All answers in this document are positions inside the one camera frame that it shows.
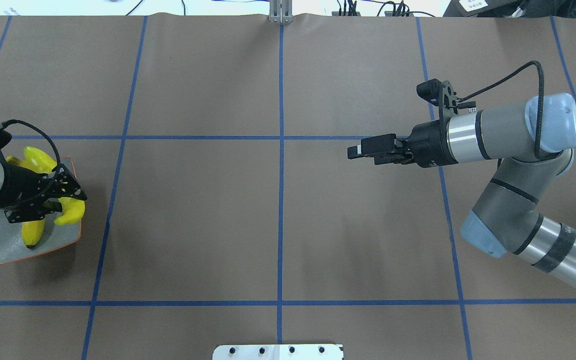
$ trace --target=light blue joint cap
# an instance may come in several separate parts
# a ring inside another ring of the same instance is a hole
[[[493,258],[501,258],[507,253],[506,248],[473,210],[468,213],[459,232],[468,243]]]
[[[526,102],[526,127],[533,141],[537,128],[537,99]],[[576,103],[569,93],[557,93],[543,97],[540,148],[549,153],[558,153],[576,146]]]

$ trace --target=banana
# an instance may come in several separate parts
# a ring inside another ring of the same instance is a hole
[[[57,166],[57,162],[50,157],[50,155],[31,146],[26,146],[23,149],[23,157],[25,157],[25,160],[9,156],[6,158],[6,161],[10,164],[32,170],[37,174],[50,174]],[[62,215],[54,220],[55,225],[77,224],[84,216],[86,204],[82,200],[61,197],[58,201],[61,203]],[[41,240],[44,234],[45,227],[46,219],[26,221],[21,224],[21,239],[26,248],[32,249],[39,243],[39,240]]]
[[[28,249],[34,248],[44,234],[46,219],[21,223],[21,239]]]

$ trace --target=metal plate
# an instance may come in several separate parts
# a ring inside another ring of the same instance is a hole
[[[64,164],[68,170],[75,174],[73,161],[70,157],[64,158]],[[82,235],[82,222],[55,226],[53,221],[60,215],[59,213],[54,213],[46,216],[46,224],[41,240],[34,248],[29,249],[26,248],[24,241],[21,239],[21,223],[9,223],[4,211],[0,210],[0,265],[50,253],[50,251],[55,251],[77,242]]]
[[[212,360],[344,360],[342,344],[221,345]]]

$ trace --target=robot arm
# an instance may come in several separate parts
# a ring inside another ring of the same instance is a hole
[[[376,165],[416,163],[424,168],[503,159],[464,221],[462,237],[496,258],[513,253],[576,288],[576,230],[535,211],[555,178],[572,166],[573,97],[540,95],[458,115],[457,109],[474,103],[458,104],[461,99],[450,82],[433,79],[418,85],[417,93],[439,107],[439,120],[414,126],[407,137],[386,134],[362,139],[361,145],[348,148],[348,158],[370,157]]]
[[[5,128],[12,124],[28,126],[44,136],[55,152],[57,166],[51,173],[36,173],[7,162],[2,153],[12,139]],[[47,214],[61,212],[61,203],[53,199],[73,198],[85,201],[86,194],[74,175],[61,163],[59,153],[50,137],[35,126],[20,120],[5,121],[0,125],[0,209],[9,223],[39,221]]]

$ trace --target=plastic banana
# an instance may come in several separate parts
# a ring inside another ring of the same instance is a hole
[[[57,166],[57,162],[50,157],[50,155],[31,146],[26,146],[26,148],[23,149],[23,157],[25,157],[25,159],[9,156],[6,158],[6,161],[38,174],[49,174]],[[62,197],[58,200],[61,203],[62,213],[61,216],[54,220],[55,225],[77,224],[84,216],[86,203],[70,197]],[[23,239],[26,248],[32,249],[39,243],[39,240],[41,240],[44,234],[45,226],[46,219],[26,221],[21,224],[21,239]]]

